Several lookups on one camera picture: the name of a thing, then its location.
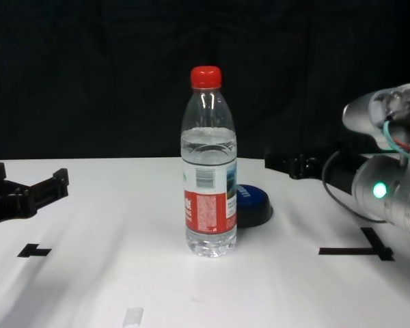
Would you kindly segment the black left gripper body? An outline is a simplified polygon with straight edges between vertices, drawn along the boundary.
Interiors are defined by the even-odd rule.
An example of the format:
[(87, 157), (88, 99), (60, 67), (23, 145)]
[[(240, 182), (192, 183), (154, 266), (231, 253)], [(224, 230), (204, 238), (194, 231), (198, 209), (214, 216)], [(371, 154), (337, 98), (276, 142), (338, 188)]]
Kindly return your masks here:
[(21, 184), (7, 180), (0, 181), (0, 223), (24, 217), (21, 191)]

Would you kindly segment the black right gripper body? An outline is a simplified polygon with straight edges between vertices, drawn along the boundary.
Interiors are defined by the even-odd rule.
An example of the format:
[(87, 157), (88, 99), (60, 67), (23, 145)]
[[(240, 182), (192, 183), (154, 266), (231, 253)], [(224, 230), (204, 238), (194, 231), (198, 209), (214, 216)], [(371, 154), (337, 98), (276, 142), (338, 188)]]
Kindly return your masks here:
[(309, 158), (309, 178), (325, 181), (341, 191), (351, 191), (354, 177), (359, 169), (359, 157), (354, 154), (339, 153), (323, 169), (330, 156)]

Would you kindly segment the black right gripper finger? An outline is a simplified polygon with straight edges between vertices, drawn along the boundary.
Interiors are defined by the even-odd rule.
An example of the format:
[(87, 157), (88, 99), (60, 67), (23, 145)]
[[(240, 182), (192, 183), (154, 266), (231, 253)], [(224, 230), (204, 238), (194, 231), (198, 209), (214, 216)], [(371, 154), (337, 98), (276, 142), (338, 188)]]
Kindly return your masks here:
[(267, 169), (287, 174), (294, 180), (309, 178), (309, 170), (304, 156), (269, 154), (264, 159)]

